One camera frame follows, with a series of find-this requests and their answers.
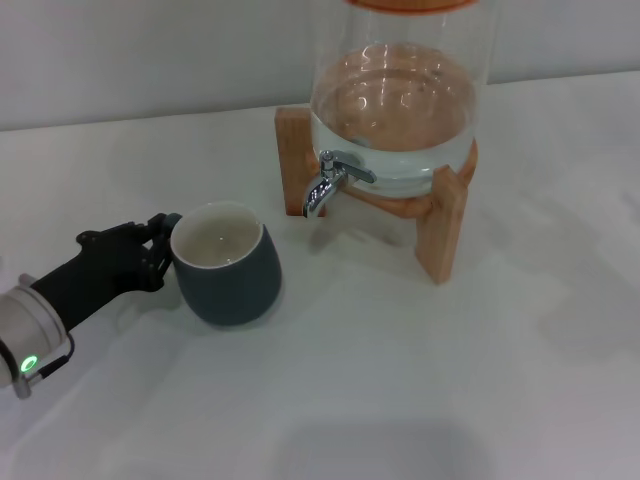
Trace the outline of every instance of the white wall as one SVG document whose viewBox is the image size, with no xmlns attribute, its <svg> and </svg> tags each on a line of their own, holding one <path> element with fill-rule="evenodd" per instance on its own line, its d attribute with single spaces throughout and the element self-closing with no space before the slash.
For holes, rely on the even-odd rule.
<svg viewBox="0 0 640 480">
<path fill-rule="evenodd" d="M 304 101 L 308 1 L 0 0 L 0 130 Z M 505 0 L 491 80 L 638 69 L 638 19 Z"/>
</svg>

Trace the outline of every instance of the orange lid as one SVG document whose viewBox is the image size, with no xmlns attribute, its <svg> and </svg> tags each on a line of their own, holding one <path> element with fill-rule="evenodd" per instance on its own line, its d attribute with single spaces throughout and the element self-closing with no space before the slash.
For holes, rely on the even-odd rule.
<svg viewBox="0 0 640 480">
<path fill-rule="evenodd" d="M 478 0 L 346 0 L 352 5 L 382 13 L 429 15 L 468 7 Z"/>
</svg>

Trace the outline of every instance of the metal spigot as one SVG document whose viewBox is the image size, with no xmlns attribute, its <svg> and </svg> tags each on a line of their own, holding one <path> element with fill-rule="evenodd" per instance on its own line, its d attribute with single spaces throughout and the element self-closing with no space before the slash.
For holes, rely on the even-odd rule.
<svg viewBox="0 0 640 480">
<path fill-rule="evenodd" d="M 325 203 L 342 187 L 349 184 L 349 176 L 367 183 L 374 183 L 376 175 L 360 166 L 355 155 L 339 150 L 325 150 L 320 154 L 320 175 L 316 176 L 305 196 L 302 213 L 305 217 L 317 217 Z"/>
</svg>

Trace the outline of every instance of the green indicator light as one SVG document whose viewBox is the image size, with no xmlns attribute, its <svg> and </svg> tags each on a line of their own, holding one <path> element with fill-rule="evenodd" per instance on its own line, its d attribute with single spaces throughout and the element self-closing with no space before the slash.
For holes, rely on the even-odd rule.
<svg viewBox="0 0 640 480">
<path fill-rule="evenodd" d="M 36 366 L 36 363 L 38 363 L 38 357 L 36 357 L 35 355 L 31 355 L 30 357 L 24 359 L 24 362 L 22 362 L 22 365 L 20 365 L 20 370 L 22 370 L 22 373 L 27 373 L 29 370 Z"/>
</svg>

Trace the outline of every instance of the glass jar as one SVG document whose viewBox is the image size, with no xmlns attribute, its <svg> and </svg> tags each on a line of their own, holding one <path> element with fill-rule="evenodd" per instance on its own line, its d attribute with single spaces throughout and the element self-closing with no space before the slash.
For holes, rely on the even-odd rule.
<svg viewBox="0 0 640 480">
<path fill-rule="evenodd" d="M 316 154 L 356 155 L 390 198 L 429 193 L 474 139 L 499 0 L 314 0 Z"/>
</svg>

